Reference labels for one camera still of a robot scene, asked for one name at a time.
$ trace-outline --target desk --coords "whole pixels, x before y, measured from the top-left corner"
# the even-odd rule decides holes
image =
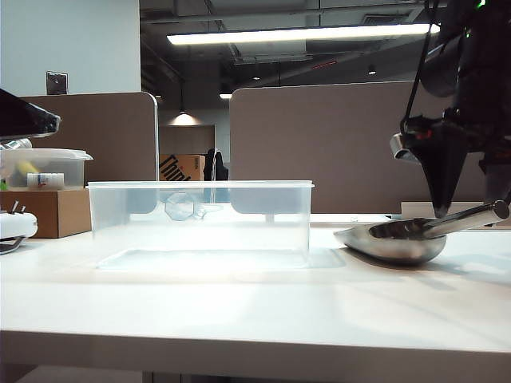
[[[507,382],[511,232],[467,231],[418,268],[311,230],[336,267],[106,271],[91,233],[2,256],[2,362],[349,382]]]

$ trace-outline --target container rim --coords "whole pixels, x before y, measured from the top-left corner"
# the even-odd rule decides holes
[[[88,189],[313,188],[310,180],[278,181],[112,181],[89,182]]]
[[[62,149],[62,148],[20,148],[15,150],[2,150],[2,154],[12,160],[37,160],[37,159],[66,159],[90,161],[93,157],[85,150]]]

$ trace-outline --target white device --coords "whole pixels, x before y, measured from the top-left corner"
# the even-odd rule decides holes
[[[38,231],[38,219],[35,215],[25,213],[25,207],[16,211],[18,201],[12,211],[0,211],[0,255],[19,248],[23,240]]]

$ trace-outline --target clear plastic container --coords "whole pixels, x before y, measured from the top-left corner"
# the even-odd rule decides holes
[[[83,150],[20,148],[0,151],[0,177],[9,190],[80,189],[84,162],[93,157]]]
[[[306,267],[311,181],[91,182],[114,270]]]

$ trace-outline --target gray partition panel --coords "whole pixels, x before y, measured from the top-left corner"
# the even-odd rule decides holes
[[[315,213],[399,213],[428,201],[422,168],[395,160],[411,82],[240,89],[230,105],[233,180],[313,180]],[[450,100],[422,89],[415,113],[440,116]],[[455,200],[483,200],[479,155],[465,162]]]
[[[87,151],[85,181],[158,180],[156,101],[143,92],[24,97],[62,117],[35,148]]]

